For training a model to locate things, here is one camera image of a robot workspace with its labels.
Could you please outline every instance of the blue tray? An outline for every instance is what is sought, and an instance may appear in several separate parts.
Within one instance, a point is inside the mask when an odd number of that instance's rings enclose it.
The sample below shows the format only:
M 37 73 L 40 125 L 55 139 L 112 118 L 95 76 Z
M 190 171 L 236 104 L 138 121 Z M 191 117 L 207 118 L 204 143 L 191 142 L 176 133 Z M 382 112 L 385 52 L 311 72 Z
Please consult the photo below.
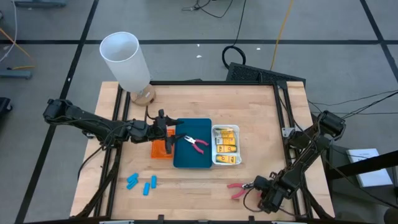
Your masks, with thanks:
M 175 127 L 175 134 L 186 133 L 193 139 L 201 139 L 209 145 L 197 144 L 204 151 L 200 154 L 187 140 L 179 139 L 174 145 L 174 167 L 202 169 L 210 168 L 211 161 L 211 120 L 208 118 L 179 118 L 184 121 Z

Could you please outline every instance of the white cup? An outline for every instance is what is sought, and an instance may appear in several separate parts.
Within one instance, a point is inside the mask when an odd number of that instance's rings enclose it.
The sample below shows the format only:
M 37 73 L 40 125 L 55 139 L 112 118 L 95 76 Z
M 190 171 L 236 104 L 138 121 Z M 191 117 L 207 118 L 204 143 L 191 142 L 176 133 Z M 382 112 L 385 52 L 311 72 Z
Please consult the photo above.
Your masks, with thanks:
M 99 52 L 124 90 L 140 92 L 149 84 L 149 70 L 135 35 L 111 34 L 101 42 Z

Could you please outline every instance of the gray floor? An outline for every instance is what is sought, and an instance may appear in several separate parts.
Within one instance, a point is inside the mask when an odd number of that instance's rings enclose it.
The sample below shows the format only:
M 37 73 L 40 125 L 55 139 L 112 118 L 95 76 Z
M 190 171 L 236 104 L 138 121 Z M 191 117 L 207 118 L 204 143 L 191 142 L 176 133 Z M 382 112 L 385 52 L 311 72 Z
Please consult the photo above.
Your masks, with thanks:
M 69 0 L 67 7 L 51 10 L 18 9 L 18 36 L 24 40 L 78 40 L 92 0 Z M 100 0 L 88 39 L 100 40 L 116 31 L 128 31 L 141 40 L 234 39 L 243 1 L 232 3 L 222 19 L 201 11 L 182 12 L 194 1 Z M 208 10 L 221 14 L 228 0 L 211 2 Z M 398 39 L 398 2 L 368 0 L 371 12 L 385 39 Z M 250 0 L 246 4 L 240 39 L 275 39 L 289 0 Z M 2 27 L 14 33 L 14 16 L 9 1 L 0 2 Z M 283 39 L 376 40 L 360 1 L 295 1 Z M 0 46 L 2 55 L 6 49 Z M 31 80 L 0 80 L 0 96 L 10 97 L 14 111 L 0 126 L 0 222 L 13 223 L 41 150 L 48 125 L 42 113 L 49 98 L 57 98 L 77 45 L 29 45 L 23 48 L 35 58 Z M 72 80 L 68 99 L 94 112 L 102 81 L 114 80 L 100 57 L 99 45 L 85 45 Z M 225 80 L 221 63 L 225 44 L 143 45 L 154 80 Z M 238 45 L 247 55 L 247 65 L 269 69 L 274 45 Z M 398 45 L 389 45 L 398 58 Z M 228 61 L 240 62 L 234 52 Z M 28 65 L 29 59 L 16 48 L 0 64 L 1 69 Z M 276 72 L 307 79 L 309 100 L 334 103 L 387 90 L 398 89 L 397 80 L 380 45 L 280 45 Z M 349 112 L 373 100 L 329 108 Z M 368 112 L 398 111 L 398 98 L 390 98 Z M 347 119 L 347 131 L 339 145 L 351 148 L 375 147 L 384 154 L 396 150 L 396 114 L 354 116 Z M 86 139 L 79 130 L 59 127 L 35 191 L 26 221 L 67 218 L 76 187 L 76 173 L 83 160 Z M 334 195 L 336 212 L 350 209 L 368 222 L 382 223 L 385 207 Z

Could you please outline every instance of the white paper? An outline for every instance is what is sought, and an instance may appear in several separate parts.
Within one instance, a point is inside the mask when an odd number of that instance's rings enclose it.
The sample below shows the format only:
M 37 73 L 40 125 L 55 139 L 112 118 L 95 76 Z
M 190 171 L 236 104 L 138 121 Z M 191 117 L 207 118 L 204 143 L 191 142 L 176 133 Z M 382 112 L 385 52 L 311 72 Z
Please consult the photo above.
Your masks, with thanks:
M 372 158 L 379 155 L 377 149 L 349 149 L 347 150 L 348 159 L 351 163 Z M 392 181 L 386 169 L 376 170 L 359 174 L 356 176 L 361 187 L 374 187 L 382 185 L 391 185 Z

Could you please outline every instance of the pink pliers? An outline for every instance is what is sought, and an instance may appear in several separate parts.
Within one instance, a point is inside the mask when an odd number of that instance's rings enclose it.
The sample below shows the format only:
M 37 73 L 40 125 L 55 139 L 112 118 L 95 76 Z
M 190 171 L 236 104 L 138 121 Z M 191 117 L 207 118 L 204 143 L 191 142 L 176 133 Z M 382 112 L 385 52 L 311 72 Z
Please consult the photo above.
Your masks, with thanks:
M 248 184 L 229 184 L 226 186 L 227 188 L 233 188 L 233 187 L 239 187 L 242 190 L 238 192 L 237 194 L 234 194 L 231 196 L 231 199 L 238 199 L 240 196 L 244 195 L 246 193 L 247 189 L 253 188 L 253 183 L 248 183 Z
M 193 148 L 198 151 L 199 153 L 203 154 L 205 153 L 203 150 L 201 150 L 197 145 L 197 143 L 200 144 L 204 144 L 205 146 L 208 146 L 209 144 L 207 142 L 205 142 L 204 140 L 200 140 L 200 139 L 193 139 L 190 136 L 184 136 L 184 139 L 187 140 L 188 142 L 192 143 Z

